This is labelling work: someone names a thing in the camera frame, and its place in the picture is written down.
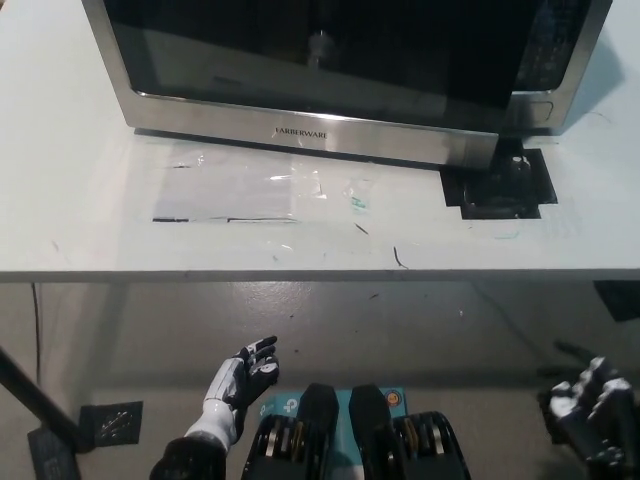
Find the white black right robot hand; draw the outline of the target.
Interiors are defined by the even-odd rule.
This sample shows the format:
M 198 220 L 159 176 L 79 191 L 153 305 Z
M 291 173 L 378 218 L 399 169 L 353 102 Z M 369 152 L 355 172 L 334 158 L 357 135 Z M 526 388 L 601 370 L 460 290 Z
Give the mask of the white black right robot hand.
M 576 379 L 539 396 L 551 440 L 567 445 L 588 469 L 622 478 L 639 472 L 639 408 L 634 388 L 604 356 L 595 356 Z

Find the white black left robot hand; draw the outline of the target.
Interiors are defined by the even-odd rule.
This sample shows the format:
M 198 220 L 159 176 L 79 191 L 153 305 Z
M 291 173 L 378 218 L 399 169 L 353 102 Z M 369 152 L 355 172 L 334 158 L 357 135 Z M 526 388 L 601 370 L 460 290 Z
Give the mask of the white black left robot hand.
M 276 336 L 260 339 L 223 361 L 186 437 L 217 441 L 229 451 L 242 436 L 249 407 L 278 380 L 276 342 Z

